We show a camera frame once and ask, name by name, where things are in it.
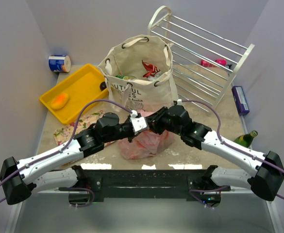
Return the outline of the pink plastic bag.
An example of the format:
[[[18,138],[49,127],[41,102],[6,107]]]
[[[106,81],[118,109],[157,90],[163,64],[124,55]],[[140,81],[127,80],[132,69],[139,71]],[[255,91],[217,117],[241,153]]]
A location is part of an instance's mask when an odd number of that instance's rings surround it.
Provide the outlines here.
[[[128,139],[118,141],[120,154],[126,160],[154,157],[167,149],[175,141],[173,133],[164,131],[155,134],[150,130],[141,132],[132,142]]]

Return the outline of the red white snack packet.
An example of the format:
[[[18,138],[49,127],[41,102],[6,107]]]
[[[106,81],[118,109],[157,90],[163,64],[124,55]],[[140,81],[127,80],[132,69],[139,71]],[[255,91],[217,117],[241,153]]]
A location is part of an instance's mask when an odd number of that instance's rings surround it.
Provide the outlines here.
[[[153,64],[144,62],[142,60],[142,65],[145,69],[145,74],[143,74],[143,80],[156,82],[160,81],[161,76],[163,75],[163,72]]]

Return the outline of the yellow plastic tray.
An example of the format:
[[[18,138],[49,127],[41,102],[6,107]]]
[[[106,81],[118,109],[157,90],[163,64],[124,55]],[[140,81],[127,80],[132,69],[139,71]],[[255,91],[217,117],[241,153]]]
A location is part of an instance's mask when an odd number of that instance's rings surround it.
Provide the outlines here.
[[[100,89],[104,81],[101,72],[87,64],[44,93],[39,100],[62,124],[70,124],[86,104],[107,97],[108,90]],[[62,94],[68,96],[63,99],[62,108],[54,108],[54,101]]]

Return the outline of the green chips bag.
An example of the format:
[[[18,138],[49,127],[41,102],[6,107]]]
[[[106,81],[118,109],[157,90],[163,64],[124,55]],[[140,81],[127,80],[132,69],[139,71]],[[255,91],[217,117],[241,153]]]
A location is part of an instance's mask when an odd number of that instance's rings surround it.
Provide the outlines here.
[[[116,78],[119,78],[119,79],[122,79],[122,80],[125,80],[125,81],[135,81],[137,80],[136,77],[134,76],[127,76],[127,75],[116,75]]]

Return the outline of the orange toy mango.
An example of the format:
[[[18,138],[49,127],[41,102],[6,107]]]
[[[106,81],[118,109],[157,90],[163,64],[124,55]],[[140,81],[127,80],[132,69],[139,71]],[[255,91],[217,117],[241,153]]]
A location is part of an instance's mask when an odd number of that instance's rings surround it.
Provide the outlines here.
[[[50,103],[50,107],[53,110],[60,110],[62,109],[69,100],[69,94],[62,93],[56,96]]]

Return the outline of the beige canvas tote bag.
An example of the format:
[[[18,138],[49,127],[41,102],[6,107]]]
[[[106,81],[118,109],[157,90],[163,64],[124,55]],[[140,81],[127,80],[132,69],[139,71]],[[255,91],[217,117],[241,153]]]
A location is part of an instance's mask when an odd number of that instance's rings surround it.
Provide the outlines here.
[[[105,77],[109,100],[130,110],[146,112],[172,106],[178,99],[172,58],[169,45],[157,36],[138,35],[111,48],[98,66]],[[160,81],[143,80],[142,60],[163,72]],[[125,81],[116,75],[134,76],[137,80]]]

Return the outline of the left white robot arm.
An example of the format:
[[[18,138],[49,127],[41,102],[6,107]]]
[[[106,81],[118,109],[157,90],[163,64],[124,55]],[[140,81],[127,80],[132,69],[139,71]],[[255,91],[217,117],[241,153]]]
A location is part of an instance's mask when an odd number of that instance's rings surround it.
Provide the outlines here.
[[[55,168],[83,159],[104,149],[105,143],[132,138],[138,133],[141,115],[133,111],[125,122],[118,115],[106,113],[80,133],[60,146],[39,155],[16,160],[9,157],[3,161],[0,183],[7,204],[23,202],[34,192],[58,187],[73,187],[80,179],[72,168],[56,172]]]

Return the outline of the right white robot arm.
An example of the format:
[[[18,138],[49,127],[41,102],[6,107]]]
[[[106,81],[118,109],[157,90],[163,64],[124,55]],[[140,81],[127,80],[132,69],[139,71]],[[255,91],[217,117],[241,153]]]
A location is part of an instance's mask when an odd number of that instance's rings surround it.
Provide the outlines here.
[[[284,181],[284,168],[278,154],[250,150],[220,137],[210,127],[193,121],[181,105],[163,107],[147,117],[147,122],[154,133],[169,131],[177,134],[186,145],[213,153],[238,166],[237,169],[209,166],[202,177],[193,182],[198,192],[236,186],[251,190],[261,199],[275,199]]]

